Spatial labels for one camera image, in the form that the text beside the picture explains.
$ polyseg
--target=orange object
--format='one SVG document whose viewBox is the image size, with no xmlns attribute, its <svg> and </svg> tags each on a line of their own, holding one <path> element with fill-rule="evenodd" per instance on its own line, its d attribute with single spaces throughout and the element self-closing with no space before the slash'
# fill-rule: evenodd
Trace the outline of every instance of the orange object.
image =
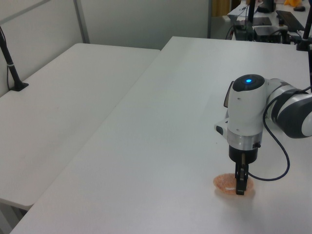
<svg viewBox="0 0 312 234">
<path fill-rule="evenodd" d="M 214 185 L 225 194 L 236 195 L 236 179 L 234 173 L 218 175 L 214 178 Z M 245 194 L 248 194 L 253 189 L 254 182 L 251 178 L 248 178 Z"/>
<path fill-rule="evenodd" d="M 302 1 L 301 0 L 285 0 L 284 5 L 290 5 L 292 7 L 298 6 Z"/>
</svg>

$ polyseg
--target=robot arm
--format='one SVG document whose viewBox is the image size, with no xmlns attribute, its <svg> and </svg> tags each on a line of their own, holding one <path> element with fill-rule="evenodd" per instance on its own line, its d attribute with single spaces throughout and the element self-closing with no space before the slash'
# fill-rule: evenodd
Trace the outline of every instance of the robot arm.
<svg viewBox="0 0 312 234">
<path fill-rule="evenodd" d="M 216 124 L 229 144 L 235 165 L 236 194 L 244 195 L 248 165 L 257 159 L 263 131 L 263 114 L 291 138 L 312 136 L 312 94 L 296 89 L 279 79 L 259 75 L 238 78 L 229 89 L 229 118 Z"/>
</svg>

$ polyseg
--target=black cable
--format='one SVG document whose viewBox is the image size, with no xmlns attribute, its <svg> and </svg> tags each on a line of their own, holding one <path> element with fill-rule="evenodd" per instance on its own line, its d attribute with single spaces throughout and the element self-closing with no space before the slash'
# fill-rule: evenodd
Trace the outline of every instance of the black cable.
<svg viewBox="0 0 312 234">
<path fill-rule="evenodd" d="M 278 29 L 278 30 L 272 32 L 269 36 L 272 36 L 274 33 L 277 33 L 277 32 L 282 32 L 283 30 L 284 30 L 284 29 Z"/>
<path fill-rule="evenodd" d="M 247 8 L 247 6 L 245 6 L 245 7 L 242 8 L 243 11 L 237 16 L 236 20 L 237 20 L 238 17 L 246 10 L 246 8 Z"/>
<path fill-rule="evenodd" d="M 234 27 L 234 25 L 232 25 L 232 26 L 229 28 L 228 33 L 227 33 L 226 36 L 225 36 L 225 40 L 227 40 L 228 34 L 229 34 L 230 30 L 231 30 L 233 27 Z"/>
<path fill-rule="evenodd" d="M 6 66 L 6 85 L 8 86 L 8 90 L 10 91 L 10 86 L 9 86 L 9 66 Z"/>
<path fill-rule="evenodd" d="M 308 89 L 311 89 L 311 88 L 312 88 L 312 85 L 309 86 L 308 88 L 305 88 L 305 89 L 301 90 L 299 93 L 302 94 L 302 93 L 304 93 L 305 91 L 307 91 Z"/>
<path fill-rule="evenodd" d="M 266 124 L 266 122 L 265 122 L 265 116 L 266 116 L 266 114 L 267 114 L 267 111 L 268 111 L 269 107 L 270 107 L 278 98 L 279 98 L 279 96 L 277 96 L 276 98 L 274 98 L 274 99 L 267 105 L 267 107 L 266 107 L 265 110 L 264 110 L 263 116 L 262 116 L 262 121 L 263 121 L 263 125 L 264 125 L 265 129 L 270 133 L 270 135 L 273 137 L 273 139 L 276 141 L 276 143 L 279 145 L 279 147 L 281 147 L 282 151 L 284 152 L 285 157 L 286 157 L 286 160 L 287 160 L 287 168 L 286 168 L 285 172 L 284 172 L 282 175 L 280 175 L 280 176 L 278 176 L 278 177 L 276 177 L 276 178 L 272 178 L 272 179 L 260 178 L 260 177 L 254 176 L 254 175 L 251 174 L 251 173 L 248 173 L 251 177 L 253 177 L 253 178 L 255 178 L 255 179 L 258 179 L 258 180 L 262 180 L 262 181 L 274 181 L 274 180 L 278 180 L 278 179 L 283 178 L 283 177 L 287 174 L 287 172 L 289 171 L 289 168 L 290 168 L 290 166 L 291 166 L 291 163 L 290 163 L 288 154 L 287 154 L 287 152 L 286 152 L 284 146 L 281 144 L 281 142 L 279 142 L 279 140 L 276 138 L 276 136 L 274 136 L 274 134 L 271 132 L 271 130 L 268 128 L 268 126 L 267 126 L 267 124 Z"/>
</svg>

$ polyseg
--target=white desk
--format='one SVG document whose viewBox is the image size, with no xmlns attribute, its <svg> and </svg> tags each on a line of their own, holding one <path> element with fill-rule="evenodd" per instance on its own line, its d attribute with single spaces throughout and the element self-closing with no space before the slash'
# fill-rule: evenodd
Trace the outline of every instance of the white desk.
<svg viewBox="0 0 312 234">
<path fill-rule="evenodd" d="M 302 1 L 302 5 L 306 7 L 306 11 L 304 12 L 298 12 L 298 11 L 294 11 L 293 7 L 290 5 L 283 5 L 283 4 L 276 4 L 276 10 L 280 10 L 280 11 L 290 11 L 296 18 L 297 20 L 302 24 L 303 27 L 306 26 L 306 22 L 307 22 L 307 18 L 308 18 L 308 13 L 310 10 L 310 4 L 308 0 L 304 0 Z M 254 15 L 254 18 L 257 17 L 269 17 L 271 20 L 271 23 L 273 26 L 278 26 L 278 18 L 276 17 L 277 13 L 274 11 L 272 13 L 260 13 L 260 12 L 256 12 Z M 230 16 L 231 20 L 235 20 L 237 16 Z M 245 20 L 245 12 L 243 12 L 240 17 L 238 17 L 237 20 Z"/>
<path fill-rule="evenodd" d="M 214 123 L 225 116 L 230 81 L 249 73 L 303 88 L 308 55 L 283 44 L 172 38 L 12 234 L 309 233 L 311 138 L 275 131 L 289 174 L 255 180 L 253 196 L 215 191 L 213 178 L 235 163 Z M 285 168 L 264 132 L 250 171 L 271 177 Z"/>
<path fill-rule="evenodd" d="M 158 55 L 76 44 L 0 98 L 0 202 L 29 209 Z"/>
</svg>

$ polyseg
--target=gray wall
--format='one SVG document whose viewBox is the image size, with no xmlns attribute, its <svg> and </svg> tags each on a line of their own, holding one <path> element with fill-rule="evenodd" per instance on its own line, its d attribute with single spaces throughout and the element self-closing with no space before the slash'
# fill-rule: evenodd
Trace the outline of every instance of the gray wall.
<svg viewBox="0 0 312 234">
<path fill-rule="evenodd" d="M 73 0 L 50 0 L 1 27 L 21 80 L 82 42 Z M 0 53 L 0 96 L 6 92 L 6 62 Z"/>
<path fill-rule="evenodd" d="M 162 49 L 172 36 L 207 38 L 209 0 L 77 1 L 93 44 Z"/>
</svg>

